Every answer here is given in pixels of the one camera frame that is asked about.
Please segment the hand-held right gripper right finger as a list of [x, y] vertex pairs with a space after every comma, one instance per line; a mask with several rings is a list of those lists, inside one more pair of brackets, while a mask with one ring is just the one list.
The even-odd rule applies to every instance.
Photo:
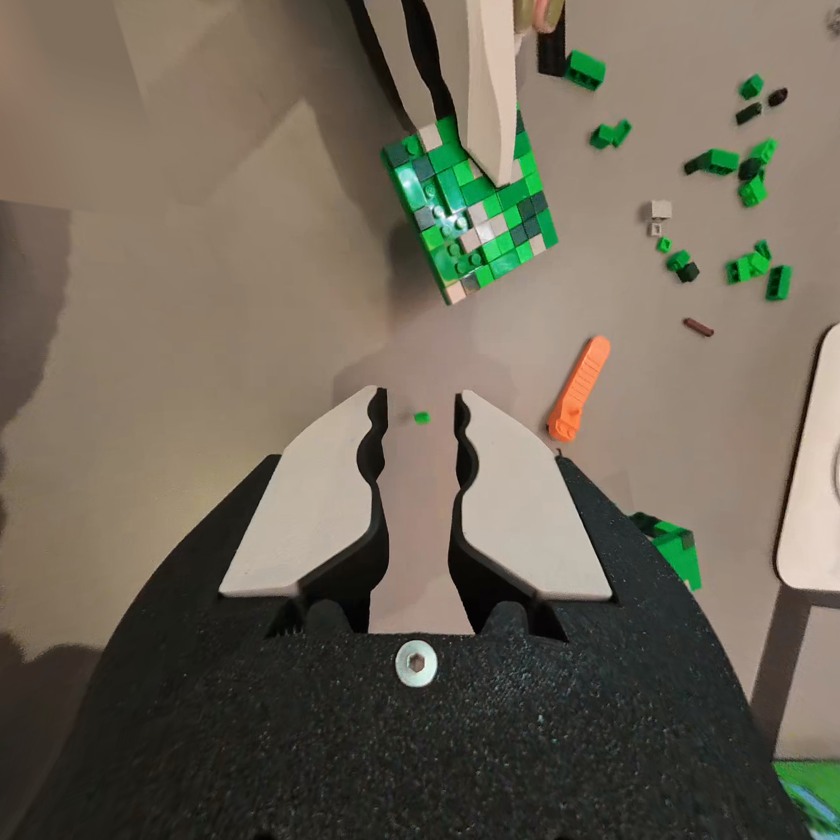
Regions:
[[471, 390], [456, 397], [455, 437], [455, 536], [477, 563], [525, 596], [609, 601], [612, 587], [552, 450]]

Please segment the person's left hand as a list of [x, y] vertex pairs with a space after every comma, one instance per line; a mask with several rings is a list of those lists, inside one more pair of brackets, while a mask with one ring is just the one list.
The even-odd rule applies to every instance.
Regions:
[[513, 3], [514, 28], [518, 34], [534, 30], [551, 34], [564, 13], [565, 1], [515, 1]]

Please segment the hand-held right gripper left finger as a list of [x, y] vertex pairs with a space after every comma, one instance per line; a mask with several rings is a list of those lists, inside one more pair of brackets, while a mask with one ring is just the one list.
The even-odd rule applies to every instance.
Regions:
[[386, 390], [368, 385], [279, 458], [219, 585], [225, 597], [369, 597], [388, 564], [377, 479]]

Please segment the scattered green lego bricks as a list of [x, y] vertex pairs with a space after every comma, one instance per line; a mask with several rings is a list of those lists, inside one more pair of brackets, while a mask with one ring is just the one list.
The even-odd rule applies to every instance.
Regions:
[[[606, 66], [604, 62], [575, 49], [567, 57], [567, 65], [562, 78], [586, 90], [595, 91], [606, 78]], [[763, 79], [759, 75], [754, 75], [743, 82], [739, 89], [739, 96], [748, 101], [749, 105], [737, 113], [738, 125], [761, 114], [763, 105], [758, 97], [762, 90]], [[618, 149], [626, 141], [632, 128], [632, 124], [625, 119], [615, 125], [600, 124], [591, 134], [590, 145], [597, 150]], [[768, 197], [767, 169], [778, 145], [775, 138], [768, 138], [754, 146], [744, 159], [737, 152], [710, 148], [684, 163], [683, 172], [686, 175], [699, 172], [715, 176], [735, 174], [738, 177], [738, 198], [741, 205], [745, 208], [756, 207]], [[680, 250], [672, 254], [671, 242], [666, 236], [662, 235], [656, 239], [657, 251], [668, 256], [666, 260], [668, 271], [676, 275], [677, 279], [684, 284], [698, 278], [699, 267], [689, 252]], [[735, 285], [767, 276], [766, 300], [786, 300], [790, 294], [793, 269], [787, 265], [772, 266], [772, 262], [770, 246], [766, 240], [761, 239], [753, 246], [752, 252], [726, 264], [728, 284]]]

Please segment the green lego box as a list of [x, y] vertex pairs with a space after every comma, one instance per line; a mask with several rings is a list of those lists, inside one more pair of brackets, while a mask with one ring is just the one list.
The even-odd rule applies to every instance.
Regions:
[[839, 838], [839, 761], [776, 760], [775, 772], [813, 838]]

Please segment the orange lego brick separator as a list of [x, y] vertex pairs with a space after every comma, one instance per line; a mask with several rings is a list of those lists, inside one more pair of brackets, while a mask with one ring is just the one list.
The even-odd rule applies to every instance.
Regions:
[[583, 348], [547, 422], [549, 435], [561, 442], [572, 442], [581, 428], [585, 405], [611, 352], [609, 339], [592, 338]]

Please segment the green mosaic lego plate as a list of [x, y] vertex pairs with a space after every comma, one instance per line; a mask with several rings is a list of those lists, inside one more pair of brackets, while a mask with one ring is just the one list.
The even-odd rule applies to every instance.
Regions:
[[497, 186], [438, 120], [381, 149], [381, 162], [442, 299], [454, 306], [556, 246], [560, 237], [521, 110], [512, 181]]

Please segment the green lego brick stack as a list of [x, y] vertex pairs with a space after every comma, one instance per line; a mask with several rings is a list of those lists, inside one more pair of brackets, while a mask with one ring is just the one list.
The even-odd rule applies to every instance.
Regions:
[[630, 519], [662, 554], [680, 580], [692, 592], [698, 592], [702, 582], [695, 533], [641, 511], [632, 514]]

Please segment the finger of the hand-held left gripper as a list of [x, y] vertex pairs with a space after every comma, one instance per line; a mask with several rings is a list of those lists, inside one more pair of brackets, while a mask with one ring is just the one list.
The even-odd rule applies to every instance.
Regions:
[[463, 145], [495, 186], [512, 180], [517, 128], [513, 2], [467, 1], [467, 99]]
[[364, 2], [404, 123], [415, 130], [455, 115], [442, 72], [431, 5], [425, 1]]

